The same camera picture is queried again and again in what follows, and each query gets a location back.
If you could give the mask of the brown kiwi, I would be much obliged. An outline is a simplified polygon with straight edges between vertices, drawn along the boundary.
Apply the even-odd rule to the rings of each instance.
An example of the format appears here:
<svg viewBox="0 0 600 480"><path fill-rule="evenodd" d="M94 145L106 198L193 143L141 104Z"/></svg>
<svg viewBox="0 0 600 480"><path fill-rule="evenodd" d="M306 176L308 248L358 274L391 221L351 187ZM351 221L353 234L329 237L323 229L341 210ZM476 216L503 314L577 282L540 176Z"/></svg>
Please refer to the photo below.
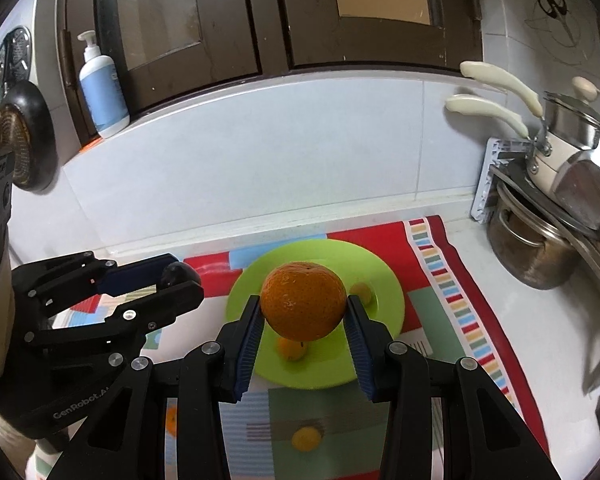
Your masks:
<svg viewBox="0 0 600 480"><path fill-rule="evenodd" d="M358 296L361 304L368 308L374 302L375 295L373 289L369 284L363 282L357 282L350 287L349 294L352 296Z"/></svg>
<svg viewBox="0 0 600 480"><path fill-rule="evenodd" d="M304 426L294 432L291 446L298 452L309 453L316 450L322 443L321 430L314 426Z"/></svg>

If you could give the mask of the cream handled pan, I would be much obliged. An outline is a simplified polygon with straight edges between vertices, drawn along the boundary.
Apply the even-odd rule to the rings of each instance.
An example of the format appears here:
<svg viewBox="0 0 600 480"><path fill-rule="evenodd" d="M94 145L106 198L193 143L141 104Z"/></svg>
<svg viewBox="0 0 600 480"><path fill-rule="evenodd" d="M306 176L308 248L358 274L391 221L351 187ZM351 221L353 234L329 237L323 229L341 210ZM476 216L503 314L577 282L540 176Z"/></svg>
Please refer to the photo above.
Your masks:
<svg viewBox="0 0 600 480"><path fill-rule="evenodd" d="M499 119L509 125L528 144L527 174L533 184L547 197L554 200L554 183L562 164L577 153L577 148L550 131L541 132L538 138L530 136L521 116L493 101L456 94L445 100L445 108L465 116L482 116Z"/></svg>

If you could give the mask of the black frying pan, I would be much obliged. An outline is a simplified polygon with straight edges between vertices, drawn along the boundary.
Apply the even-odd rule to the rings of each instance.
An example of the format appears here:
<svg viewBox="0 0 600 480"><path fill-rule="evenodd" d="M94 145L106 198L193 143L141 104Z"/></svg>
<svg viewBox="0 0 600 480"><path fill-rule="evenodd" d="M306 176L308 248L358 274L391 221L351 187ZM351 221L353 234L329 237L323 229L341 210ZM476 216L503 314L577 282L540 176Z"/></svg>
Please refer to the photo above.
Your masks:
<svg viewBox="0 0 600 480"><path fill-rule="evenodd" d="M14 183L42 192L58 168L55 130L50 110L31 81L15 84L0 105L1 142L15 154Z"/></svg>

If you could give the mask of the white metal dish rack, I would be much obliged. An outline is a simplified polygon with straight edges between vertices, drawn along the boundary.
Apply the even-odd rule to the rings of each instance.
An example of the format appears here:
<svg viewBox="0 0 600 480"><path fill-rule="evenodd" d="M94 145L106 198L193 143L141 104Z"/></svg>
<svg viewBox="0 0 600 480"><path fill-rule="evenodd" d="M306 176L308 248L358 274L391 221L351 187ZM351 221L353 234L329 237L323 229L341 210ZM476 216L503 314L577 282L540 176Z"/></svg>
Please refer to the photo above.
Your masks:
<svg viewBox="0 0 600 480"><path fill-rule="evenodd" d="M526 174L528 147L524 140L491 138L486 142L471 217L488 226L498 201L496 184L508 184L568 240L580 256L578 264L584 263L600 286L600 237L573 220L532 184Z"/></svg>

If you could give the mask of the dark plum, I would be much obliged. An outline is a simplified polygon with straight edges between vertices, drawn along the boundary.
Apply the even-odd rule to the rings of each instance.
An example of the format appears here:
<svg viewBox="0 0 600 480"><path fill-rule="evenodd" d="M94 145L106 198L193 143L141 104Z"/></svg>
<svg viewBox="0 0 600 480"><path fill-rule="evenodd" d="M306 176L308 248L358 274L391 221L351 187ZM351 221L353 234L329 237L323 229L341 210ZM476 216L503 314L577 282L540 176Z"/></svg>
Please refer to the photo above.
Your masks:
<svg viewBox="0 0 600 480"><path fill-rule="evenodd" d="M201 278L186 262L175 261L169 263L163 269L161 278L157 284L157 289L163 290L186 282L193 282L200 286Z"/></svg>

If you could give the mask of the round metal grill rack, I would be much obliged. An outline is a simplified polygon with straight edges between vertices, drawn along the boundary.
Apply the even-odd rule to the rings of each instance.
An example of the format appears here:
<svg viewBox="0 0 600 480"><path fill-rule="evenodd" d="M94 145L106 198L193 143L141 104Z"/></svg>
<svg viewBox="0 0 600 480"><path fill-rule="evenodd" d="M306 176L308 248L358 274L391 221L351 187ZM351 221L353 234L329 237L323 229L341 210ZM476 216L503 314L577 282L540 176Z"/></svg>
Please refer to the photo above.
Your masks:
<svg viewBox="0 0 600 480"><path fill-rule="evenodd" d="M29 79L31 64L31 34L27 27L17 26L0 44L0 104L15 84Z"/></svg>

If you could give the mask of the green plate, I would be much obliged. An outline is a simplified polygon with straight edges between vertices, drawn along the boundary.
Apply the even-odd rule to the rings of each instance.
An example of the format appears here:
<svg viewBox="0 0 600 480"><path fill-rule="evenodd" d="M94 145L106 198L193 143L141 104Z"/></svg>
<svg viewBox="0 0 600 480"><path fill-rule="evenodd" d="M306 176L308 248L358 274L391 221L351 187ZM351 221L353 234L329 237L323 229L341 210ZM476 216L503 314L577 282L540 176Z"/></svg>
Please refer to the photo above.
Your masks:
<svg viewBox="0 0 600 480"><path fill-rule="evenodd" d="M368 316L384 323L391 335L401 333L405 315L402 287L387 263L373 252L342 240L326 237L293 240L287 244L267 244L236 249L228 262L242 274L228 293L225 318L240 318L247 300L257 295L266 276L278 266L295 261L321 264L334 271L350 287L362 282L374 293ZM277 335L265 326L254 362L254 374L287 388L317 390L355 380L355 370L346 334L338 326L328 336L309 344L308 353L298 362L289 362L276 350Z"/></svg>

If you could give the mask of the dark wooden window frame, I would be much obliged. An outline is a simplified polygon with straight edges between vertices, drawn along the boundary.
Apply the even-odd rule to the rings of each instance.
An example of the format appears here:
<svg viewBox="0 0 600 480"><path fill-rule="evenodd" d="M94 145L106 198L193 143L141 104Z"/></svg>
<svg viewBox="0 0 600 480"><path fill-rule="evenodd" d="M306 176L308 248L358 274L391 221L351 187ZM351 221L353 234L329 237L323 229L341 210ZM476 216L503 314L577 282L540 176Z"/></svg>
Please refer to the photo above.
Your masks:
<svg viewBox="0 0 600 480"><path fill-rule="evenodd" d="M96 128L82 32L116 64L138 117L227 84L332 67L455 74L483 57L479 0L58 0L59 64L82 144Z"/></svg>

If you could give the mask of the cream saucepan with lid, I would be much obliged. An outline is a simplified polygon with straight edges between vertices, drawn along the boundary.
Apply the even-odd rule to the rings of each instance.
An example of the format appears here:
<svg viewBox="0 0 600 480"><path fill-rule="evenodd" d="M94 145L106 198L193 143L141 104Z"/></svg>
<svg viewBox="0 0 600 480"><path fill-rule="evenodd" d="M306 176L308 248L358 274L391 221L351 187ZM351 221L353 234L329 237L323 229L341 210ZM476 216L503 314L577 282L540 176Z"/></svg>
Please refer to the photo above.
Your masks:
<svg viewBox="0 0 600 480"><path fill-rule="evenodd" d="M592 81L571 79L574 95L545 91L543 99L522 80L504 68L486 62L460 63L463 76L516 94L529 112L539 118L542 129L534 145L539 159L554 170L580 150L595 148L600 135L600 114L591 104L600 96Z"/></svg>

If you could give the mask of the small orange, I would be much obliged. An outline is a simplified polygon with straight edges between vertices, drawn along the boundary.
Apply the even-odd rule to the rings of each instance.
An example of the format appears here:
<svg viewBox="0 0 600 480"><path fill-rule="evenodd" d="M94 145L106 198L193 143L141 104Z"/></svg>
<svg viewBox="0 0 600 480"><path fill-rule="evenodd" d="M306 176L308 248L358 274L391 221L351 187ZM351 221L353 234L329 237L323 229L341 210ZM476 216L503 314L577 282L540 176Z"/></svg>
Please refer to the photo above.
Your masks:
<svg viewBox="0 0 600 480"><path fill-rule="evenodd" d="M275 348L278 355L285 361L298 362L308 353L309 345L303 341L278 337Z"/></svg>

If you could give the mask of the stainless steel stockpot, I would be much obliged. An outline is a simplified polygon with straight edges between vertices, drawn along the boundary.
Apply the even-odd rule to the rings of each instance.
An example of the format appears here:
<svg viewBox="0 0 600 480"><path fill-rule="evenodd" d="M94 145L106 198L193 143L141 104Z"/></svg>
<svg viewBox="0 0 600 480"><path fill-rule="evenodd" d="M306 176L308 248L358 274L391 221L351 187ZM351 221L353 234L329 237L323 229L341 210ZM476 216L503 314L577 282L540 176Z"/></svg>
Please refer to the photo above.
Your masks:
<svg viewBox="0 0 600 480"><path fill-rule="evenodd" d="M565 283L580 256L542 214L508 184L498 181L494 213L486 235L504 268L532 288L549 290Z"/></svg>

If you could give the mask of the large orange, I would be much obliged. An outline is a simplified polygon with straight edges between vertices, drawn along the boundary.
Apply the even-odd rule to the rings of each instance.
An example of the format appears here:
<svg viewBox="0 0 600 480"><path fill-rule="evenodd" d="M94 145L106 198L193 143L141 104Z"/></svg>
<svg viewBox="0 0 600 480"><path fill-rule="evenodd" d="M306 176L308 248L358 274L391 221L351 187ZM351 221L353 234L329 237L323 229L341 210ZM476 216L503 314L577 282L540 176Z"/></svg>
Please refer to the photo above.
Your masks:
<svg viewBox="0 0 600 480"><path fill-rule="evenodd" d="M173 404L166 409L166 432L176 437L176 421L178 420L178 407Z"/></svg>
<svg viewBox="0 0 600 480"><path fill-rule="evenodd" d="M274 269L260 291L268 325L286 339L311 342L329 335L343 318L347 291L326 266L291 262Z"/></svg>

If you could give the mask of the brown kiwi front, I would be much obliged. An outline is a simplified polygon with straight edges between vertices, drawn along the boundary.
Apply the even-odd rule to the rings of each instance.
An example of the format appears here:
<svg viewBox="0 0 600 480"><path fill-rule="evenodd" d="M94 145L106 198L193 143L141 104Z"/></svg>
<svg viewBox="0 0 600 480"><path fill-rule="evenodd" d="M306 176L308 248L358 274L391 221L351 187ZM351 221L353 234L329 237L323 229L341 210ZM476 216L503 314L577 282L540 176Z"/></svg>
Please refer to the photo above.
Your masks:
<svg viewBox="0 0 600 480"><path fill-rule="evenodd" d="M321 430L314 426L304 426L294 432L291 446L298 452L309 453L316 450L322 443Z"/></svg>

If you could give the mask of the blue soap dispenser bottle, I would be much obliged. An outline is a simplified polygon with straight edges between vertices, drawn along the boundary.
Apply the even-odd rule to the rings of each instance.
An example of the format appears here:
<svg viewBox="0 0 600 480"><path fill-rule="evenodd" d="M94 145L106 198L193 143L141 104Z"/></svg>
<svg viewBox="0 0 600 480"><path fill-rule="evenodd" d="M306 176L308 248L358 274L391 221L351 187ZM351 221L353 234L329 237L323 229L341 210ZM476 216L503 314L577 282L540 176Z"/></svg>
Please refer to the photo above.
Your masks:
<svg viewBox="0 0 600 480"><path fill-rule="evenodd" d="M130 123L118 72L114 60L100 50L94 30L81 32L78 40L85 42L84 64L79 72L84 100L97 133L108 139Z"/></svg>

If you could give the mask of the black hanging scissors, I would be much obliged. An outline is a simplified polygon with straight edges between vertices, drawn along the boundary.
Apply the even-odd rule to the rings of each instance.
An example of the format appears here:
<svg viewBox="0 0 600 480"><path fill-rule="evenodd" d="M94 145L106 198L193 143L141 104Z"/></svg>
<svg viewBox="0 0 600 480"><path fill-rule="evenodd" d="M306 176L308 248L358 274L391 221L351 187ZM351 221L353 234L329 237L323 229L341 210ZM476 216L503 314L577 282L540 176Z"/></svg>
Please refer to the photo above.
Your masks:
<svg viewBox="0 0 600 480"><path fill-rule="evenodd" d="M570 42L570 46L576 45L576 40L573 33L567 24L566 16L568 14L568 6L565 0L536 0L541 10L552 20L557 20L564 30Z"/></svg>

